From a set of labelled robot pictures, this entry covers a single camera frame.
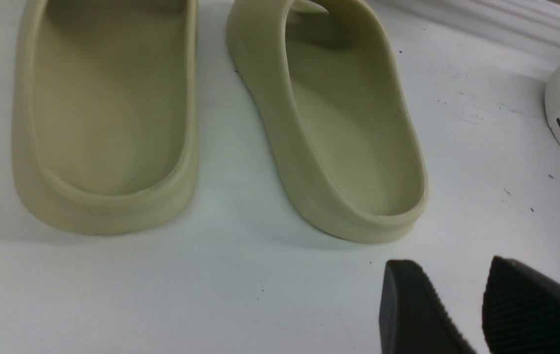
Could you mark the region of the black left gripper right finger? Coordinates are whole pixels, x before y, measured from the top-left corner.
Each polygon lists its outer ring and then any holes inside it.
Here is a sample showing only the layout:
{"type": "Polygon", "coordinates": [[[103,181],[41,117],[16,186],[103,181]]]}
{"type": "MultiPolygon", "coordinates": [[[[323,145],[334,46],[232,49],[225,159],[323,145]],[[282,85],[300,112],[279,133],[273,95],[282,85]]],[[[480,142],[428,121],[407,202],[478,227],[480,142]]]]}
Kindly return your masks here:
{"type": "Polygon", "coordinates": [[[482,329],[492,354],[560,354],[560,284],[516,259],[494,256],[482,329]]]}

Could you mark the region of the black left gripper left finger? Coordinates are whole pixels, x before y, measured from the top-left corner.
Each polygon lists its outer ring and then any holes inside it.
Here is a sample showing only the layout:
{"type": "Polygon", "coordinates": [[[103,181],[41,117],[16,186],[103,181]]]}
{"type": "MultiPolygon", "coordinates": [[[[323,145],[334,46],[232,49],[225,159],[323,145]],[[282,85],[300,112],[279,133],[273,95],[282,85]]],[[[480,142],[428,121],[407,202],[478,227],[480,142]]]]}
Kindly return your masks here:
{"type": "Polygon", "coordinates": [[[388,260],[379,327],[383,354],[474,354],[422,267],[388,260]]]}

